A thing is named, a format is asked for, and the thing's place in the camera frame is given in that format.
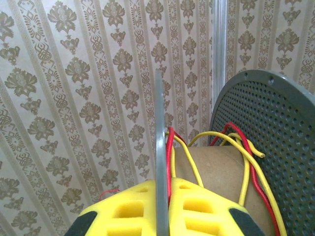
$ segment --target damask pattern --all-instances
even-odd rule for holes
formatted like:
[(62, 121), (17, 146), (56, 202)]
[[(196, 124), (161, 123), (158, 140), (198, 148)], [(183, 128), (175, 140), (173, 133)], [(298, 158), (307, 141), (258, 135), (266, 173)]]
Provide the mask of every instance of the damask pattern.
[(0, 235), (64, 235), (104, 190), (155, 178), (155, 69), (166, 128), (207, 130), (211, 1), (1, 6)]
[(314, 1), (229, 1), (226, 80), (272, 70), (315, 93)]

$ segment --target perforated metal plate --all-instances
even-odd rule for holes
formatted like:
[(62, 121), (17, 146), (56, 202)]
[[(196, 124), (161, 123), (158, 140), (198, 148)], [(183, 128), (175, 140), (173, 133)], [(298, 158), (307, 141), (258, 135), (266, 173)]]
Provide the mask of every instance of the perforated metal plate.
[(288, 235), (315, 235), (314, 119), (312, 94), (283, 75), (262, 70), (245, 71), (228, 81), (211, 118), (210, 130), (221, 131), (231, 121), (266, 154), (256, 160)]

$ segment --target patterned wallpaper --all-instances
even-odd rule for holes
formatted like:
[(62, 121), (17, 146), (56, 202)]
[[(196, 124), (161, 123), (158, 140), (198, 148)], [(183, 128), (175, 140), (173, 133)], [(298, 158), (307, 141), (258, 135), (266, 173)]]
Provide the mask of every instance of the patterned wallpaper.
[(211, 16), (205, 0), (1, 1), (0, 236), (63, 235), (104, 190), (154, 179), (156, 68), (166, 126), (208, 129)]
[(229, 0), (226, 79), (258, 68), (315, 93), (314, 0)]

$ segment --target brown cardboard cylinder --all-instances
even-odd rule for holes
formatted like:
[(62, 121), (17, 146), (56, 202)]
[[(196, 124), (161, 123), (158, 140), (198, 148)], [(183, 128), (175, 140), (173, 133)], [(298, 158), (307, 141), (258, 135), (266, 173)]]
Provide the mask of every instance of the brown cardboard cylinder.
[[(199, 170), (204, 187), (227, 199), (238, 202), (244, 175), (241, 153), (233, 146), (189, 147)], [(176, 176), (196, 183), (184, 150), (175, 149)], [(273, 236), (274, 228), (269, 212), (256, 193), (250, 179), (244, 207), (267, 236)]]

